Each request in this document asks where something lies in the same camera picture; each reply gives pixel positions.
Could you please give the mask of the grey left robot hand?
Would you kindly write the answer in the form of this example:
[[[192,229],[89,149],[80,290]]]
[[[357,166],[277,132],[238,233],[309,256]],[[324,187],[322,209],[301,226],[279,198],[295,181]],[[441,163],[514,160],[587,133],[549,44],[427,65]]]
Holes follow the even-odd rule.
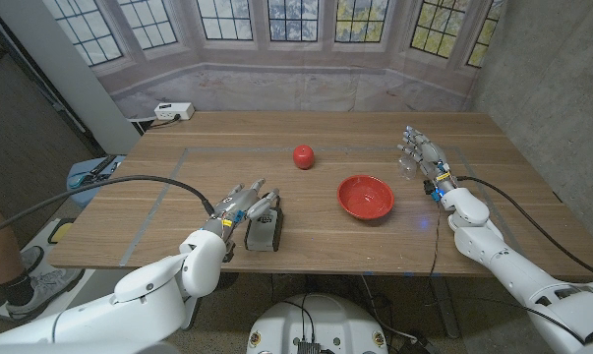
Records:
[[[255,219],[266,213],[273,201],[279,197],[279,190],[272,189],[264,196],[259,195],[262,178],[250,188],[243,184],[237,185],[230,193],[213,207],[213,213],[203,226],[203,230],[219,236],[224,243],[228,243],[237,226],[247,220]]]

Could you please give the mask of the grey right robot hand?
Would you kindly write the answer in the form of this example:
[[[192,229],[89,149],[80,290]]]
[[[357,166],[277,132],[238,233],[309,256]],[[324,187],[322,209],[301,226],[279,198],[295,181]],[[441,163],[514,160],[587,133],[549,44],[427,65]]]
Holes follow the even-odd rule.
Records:
[[[457,188],[444,151],[426,135],[407,126],[403,132],[403,143],[397,147],[415,162],[441,197]]]

